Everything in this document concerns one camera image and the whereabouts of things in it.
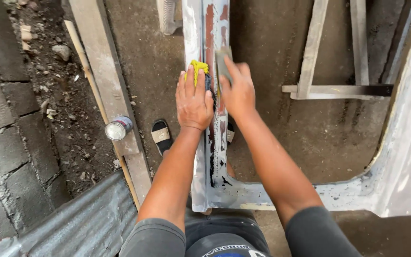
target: left hand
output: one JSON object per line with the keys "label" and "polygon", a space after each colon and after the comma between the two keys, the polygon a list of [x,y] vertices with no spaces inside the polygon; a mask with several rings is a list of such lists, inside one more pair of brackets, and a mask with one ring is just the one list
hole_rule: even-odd
{"label": "left hand", "polygon": [[175,102],[177,103],[177,119],[181,128],[206,129],[213,118],[213,98],[210,90],[206,91],[206,75],[202,69],[198,72],[195,88],[195,71],[188,67],[186,81],[185,72],[180,73]]}

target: corrugated metal sheet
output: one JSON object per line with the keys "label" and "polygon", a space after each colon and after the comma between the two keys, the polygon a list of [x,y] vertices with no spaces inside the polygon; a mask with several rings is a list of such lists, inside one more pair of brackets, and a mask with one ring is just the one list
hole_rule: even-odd
{"label": "corrugated metal sheet", "polygon": [[26,234],[0,240],[0,257],[115,256],[136,218],[123,172],[118,170]]}

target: bamboo pole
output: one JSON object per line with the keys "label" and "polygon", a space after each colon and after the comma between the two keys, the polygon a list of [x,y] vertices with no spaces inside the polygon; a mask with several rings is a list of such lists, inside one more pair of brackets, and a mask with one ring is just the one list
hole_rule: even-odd
{"label": "bamboo pole", "polygon": [[[74,43],[74,47],[78,53],[78,56],[80,57],[80,61],[82,62],[83,71],[85,72],[88,78],[88,82],[91,85],[91,90],[93,90],[93,94],[96,98],[96,102],[98,103],[98,108],[101,112],[104,123],[107,125],[109,123],[109,119],[107,118],[106,110],[104,109],[99,89],[96,85],[96,82],[94,81],[93,73],[91,72],[86,53],[82,47],[82,43],[80,42],[77,31],[74,27],[74,24],[70,20],[65,20],[64,23],[66,24],[66,28],[68,28],[69,35],[71,36],[72,42]],[[134,204],[136,205],[136,208],[139,211],[140,203],[139,199],[137,198],[136,189],[134,188],[134,184],[132,183],[131,176],[129,175],[128,166],[126,165],[124,157],[120,155],[120,153],[118,152],[118,149],[115,146],[115,142],[112,141],[112,143],[114,145],[114,150],[115,154],[117,155],[118,161],[120,161],[120,166],[122,167],[123,174],[125,174],[126,182],[128,183],[129,190],[131,191]]]}

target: hand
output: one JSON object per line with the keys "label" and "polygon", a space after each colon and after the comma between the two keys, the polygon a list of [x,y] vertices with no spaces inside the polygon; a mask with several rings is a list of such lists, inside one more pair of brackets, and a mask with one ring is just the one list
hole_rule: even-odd
{"label": "hand", "polygon": [[220,75],[222,98],[226,110],[236,122],[239,122],[245,119],[248,114],[256,111],[255,88],[248,64],[235,64],[228,56],[225,56],[224,60],[233,83],[231,87],[229,80],[224,75]]}
{"label": "hand", "polygon": [[181,128],[206,129],[213,118],[212,92],[206,92],[206,75],[202,69],[198,72],[198,83],[195,88],[195,71],[193,66],[188,67],[185,81],[185,72],[180,73],[175,102],[177,102],[177,119]]}

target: paint can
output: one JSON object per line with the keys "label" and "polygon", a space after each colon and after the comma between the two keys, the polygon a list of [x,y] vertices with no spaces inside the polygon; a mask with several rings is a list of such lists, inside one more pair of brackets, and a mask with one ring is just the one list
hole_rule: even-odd
{"label": "paint can", "polygon": [[132,121],[126,116],[118,116],[106,125],[106,136],[113,141],[120,141],[132,130]]}

